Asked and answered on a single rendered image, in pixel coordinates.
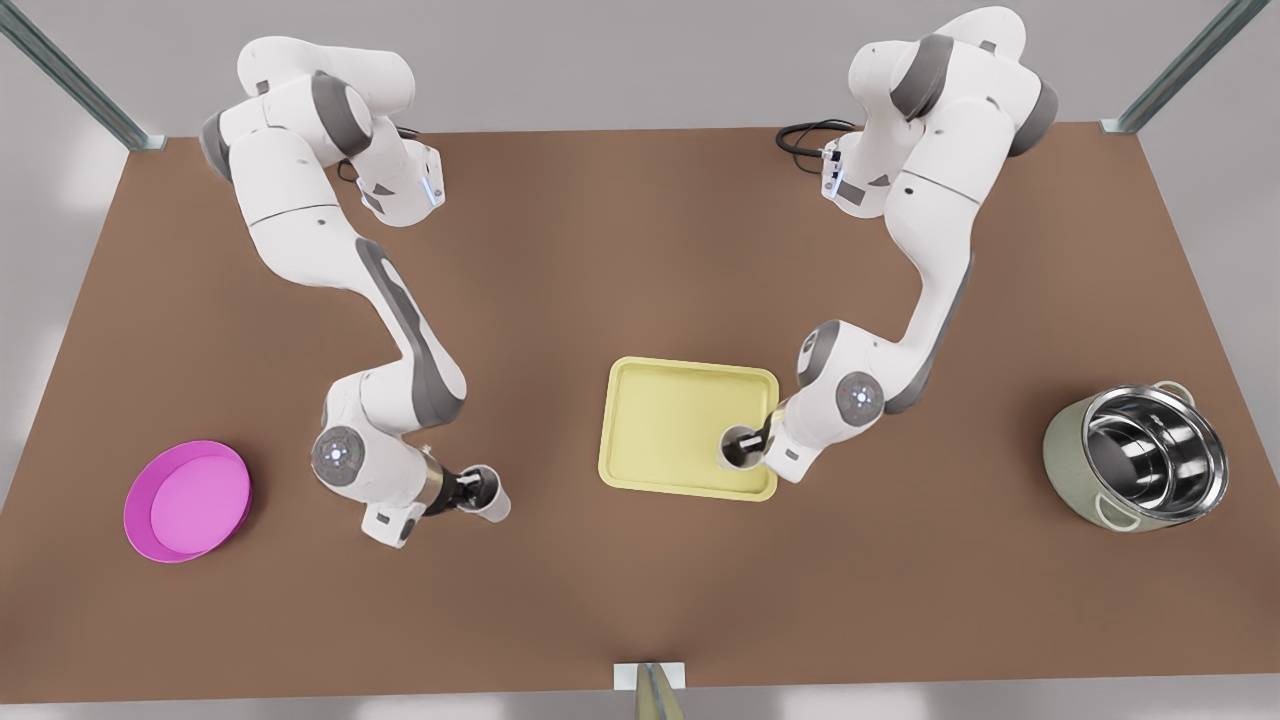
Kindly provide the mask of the magenta bowl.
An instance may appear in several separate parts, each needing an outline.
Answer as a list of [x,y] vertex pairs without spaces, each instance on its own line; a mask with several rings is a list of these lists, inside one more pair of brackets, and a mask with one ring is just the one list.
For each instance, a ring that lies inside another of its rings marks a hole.
[[252,500],[248,468],[233,448],[209,439],[177,445],[152,459],[129,488],[125,538],[151,561],[187,562],[229,541]]

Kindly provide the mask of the white cup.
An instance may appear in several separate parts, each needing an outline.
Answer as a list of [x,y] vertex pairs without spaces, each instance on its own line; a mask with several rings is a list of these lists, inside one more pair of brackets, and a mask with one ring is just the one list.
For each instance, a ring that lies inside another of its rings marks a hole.
[[732,425],[718,441],[717,464],[730,471],[748,471],[763,462],[767,432]]
[[489,523],[506,520],[511,511],[509,496],[499,474],[488,465],[472,465],[456,477],[454,507]]

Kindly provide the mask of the silver frame post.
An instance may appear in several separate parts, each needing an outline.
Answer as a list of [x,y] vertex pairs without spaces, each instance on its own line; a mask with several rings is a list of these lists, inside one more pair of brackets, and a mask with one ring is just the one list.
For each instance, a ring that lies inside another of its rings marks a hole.
[[72,100],[131,152],[156,152],[166,136],[145,132],[13,0],[0,0],[4,35]]
[[684,662],[614,664],[613,682],[635,693],[635,720],[687,720],[676,693],[686,688]]
[[1272,0],[1228,0],[1204,28],[1116,118],[1100,120],[1105,135],[1137,135],[1203,70]]

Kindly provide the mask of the green steel pot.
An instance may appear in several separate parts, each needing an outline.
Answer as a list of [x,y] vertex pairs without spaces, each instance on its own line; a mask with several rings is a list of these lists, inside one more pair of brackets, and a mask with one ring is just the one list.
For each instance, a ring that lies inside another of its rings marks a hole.
[[1196,521],[1229,487],[1219,433],[1174,380],[1116,386],[1062,409],[1042,459],[1065,505],[1123,534]]

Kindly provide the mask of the yellow tray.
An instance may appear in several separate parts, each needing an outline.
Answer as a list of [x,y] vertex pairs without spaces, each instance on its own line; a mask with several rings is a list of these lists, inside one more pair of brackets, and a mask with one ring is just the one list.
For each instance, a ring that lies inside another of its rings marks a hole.
[[611,368],[598,459],[614,488],[763,502],[777,475],[721,460],[726,430],[759,429],[780,401],[760,368],[621,357]]

